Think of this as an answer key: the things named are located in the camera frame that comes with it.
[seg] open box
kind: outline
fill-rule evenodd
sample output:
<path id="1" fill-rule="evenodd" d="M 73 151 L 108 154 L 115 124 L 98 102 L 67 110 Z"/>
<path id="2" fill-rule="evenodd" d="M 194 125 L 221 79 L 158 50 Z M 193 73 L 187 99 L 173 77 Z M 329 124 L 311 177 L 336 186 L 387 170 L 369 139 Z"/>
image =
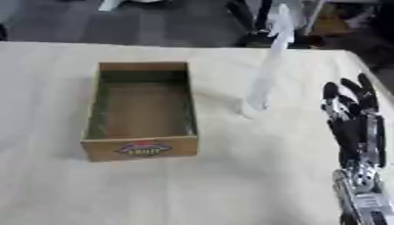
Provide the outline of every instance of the open box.
<path id="1" fill-rule="evenodd" d="M 93 162 L 197 153 L 187 64 L 100 63 L 81 141 Z"/>

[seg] trigger sprayer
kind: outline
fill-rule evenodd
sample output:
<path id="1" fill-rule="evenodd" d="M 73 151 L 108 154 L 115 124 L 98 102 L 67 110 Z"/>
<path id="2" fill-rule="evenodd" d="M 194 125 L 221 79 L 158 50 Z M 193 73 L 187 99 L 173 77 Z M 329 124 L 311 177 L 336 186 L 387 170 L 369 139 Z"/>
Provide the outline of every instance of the trigger sprayer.
<path id="1" fill-rule="evenodd" d="M 268 95 L 278 76 L 276 70 L 281 66 L 281 58 L 289 43 L 294 42 L 295 26 L 286 4 L 280 4 L 278 13 L 268 15 L 271 32 L 268 37 L 276 36 L 266 59 L 259 65 L 258 76 L 252 84 L 250 92 L 242 104 L 242 113 L 251 117 L 255 113 L 267 109 Z"/>

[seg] box label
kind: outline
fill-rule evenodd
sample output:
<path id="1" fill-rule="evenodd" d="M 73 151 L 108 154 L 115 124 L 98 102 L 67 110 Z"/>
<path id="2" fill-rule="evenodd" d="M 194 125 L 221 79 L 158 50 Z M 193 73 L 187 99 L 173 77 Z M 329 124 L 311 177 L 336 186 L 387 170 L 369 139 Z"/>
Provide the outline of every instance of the box label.
<path id="1" fill-rule="evenodd" d="M 171 150 L 169 146 L 142 141 L 128 144 L 121 149 L 115 150 L 115 152 L 128 156 L 156 156 L 169 150 Z"/>

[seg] metal robotic arm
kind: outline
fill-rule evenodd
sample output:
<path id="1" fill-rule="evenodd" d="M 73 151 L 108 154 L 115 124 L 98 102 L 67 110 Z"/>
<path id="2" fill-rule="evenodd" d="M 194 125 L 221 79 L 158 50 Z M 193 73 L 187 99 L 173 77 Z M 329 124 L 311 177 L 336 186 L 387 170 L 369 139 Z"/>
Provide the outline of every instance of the metal robotic arm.
<path id="1" fill-rule="evenodd" d="M 322 109 L 339 144 L 341 169 L 333 172 L 333 189 L 342 209 L 340 224 L 385 225 L 393 210 L 378 173 L 386 163 L 384 121 L 372 83 L 364 74 L 358 80 L 360 85 L 340 81 L 356 100 L 341 94 L 335 83 L 323 91 Z"/>

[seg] white tablecloth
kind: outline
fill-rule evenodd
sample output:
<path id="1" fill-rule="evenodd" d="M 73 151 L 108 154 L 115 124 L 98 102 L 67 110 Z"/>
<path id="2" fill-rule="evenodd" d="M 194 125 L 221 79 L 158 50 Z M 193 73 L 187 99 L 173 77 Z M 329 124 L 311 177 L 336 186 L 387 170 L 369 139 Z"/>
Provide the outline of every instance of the white tablecloth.
<path id="1" fill-rule="evenodd" d="M 365 67 L 344 51 L 288 51 L 271 107 L 248 120 L 234 105 L 265 52 L 0 43 L 0 224 L 338 224 L 321 89 Z M 88 162 L 78 141 L 98 62 L 140 61 L 190 62 L 199 155 Z M 376 85 L 394 193 L 394 109 Z"/>

